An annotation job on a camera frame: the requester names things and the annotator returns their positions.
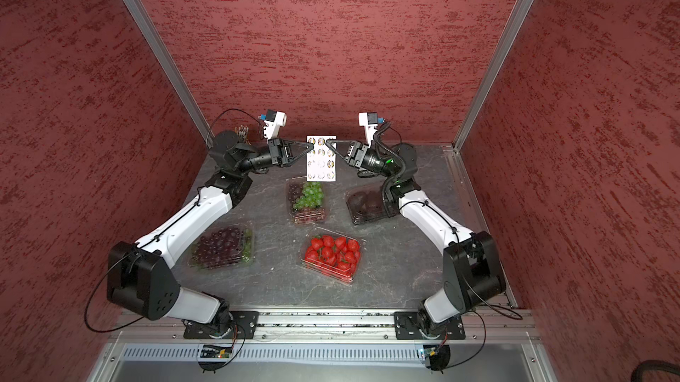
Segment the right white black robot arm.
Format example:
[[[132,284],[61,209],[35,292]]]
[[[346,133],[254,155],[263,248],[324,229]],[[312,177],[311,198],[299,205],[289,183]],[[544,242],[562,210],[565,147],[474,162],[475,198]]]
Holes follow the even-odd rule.
[[[433,203],[414,179],[418,166],[413,146],[330,139],[327,147],[348,165],[384,177],[380,195],[385,212],[405,217],[441,253],[443,285],[418,310],[417,327],[424,335],[443,333],[454,318],[506,292],[495,240],[490,233],[463,226]]]

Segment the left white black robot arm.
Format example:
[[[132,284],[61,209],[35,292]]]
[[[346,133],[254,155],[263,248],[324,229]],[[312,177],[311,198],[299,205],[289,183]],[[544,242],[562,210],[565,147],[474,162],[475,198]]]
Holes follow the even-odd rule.
[[[107,300],[148,320],[182,320],[214,339],[233,334],[237,327],[228,302],[181,286],[172,270],[206,229],[239,205],[253,173],[290,167],[312,150],[309,142],[274,138],[258,148],[235,132],[218,134],[209,149],[216,171],[193,201],[136,242],[110,250]]]

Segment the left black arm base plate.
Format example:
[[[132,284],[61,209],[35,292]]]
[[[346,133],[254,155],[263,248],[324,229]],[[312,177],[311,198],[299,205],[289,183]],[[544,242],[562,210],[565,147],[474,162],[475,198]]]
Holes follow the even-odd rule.
[[[214,329],[209,324],[183,320],[186,340],[227,341],[234,336],[251,340],[254,337],[260,313],[255,310],[236,310],[230,312],[230,322],[224,330]]]

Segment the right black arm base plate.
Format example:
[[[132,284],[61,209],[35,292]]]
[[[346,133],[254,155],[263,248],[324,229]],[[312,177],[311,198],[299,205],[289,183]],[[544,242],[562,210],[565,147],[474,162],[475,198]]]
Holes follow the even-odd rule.
[[[461,341],[466,339],[465,329],[460,316],[434,323],[423,310],[397,311],[394,313],[395,334],[398,340],[444,339]]]

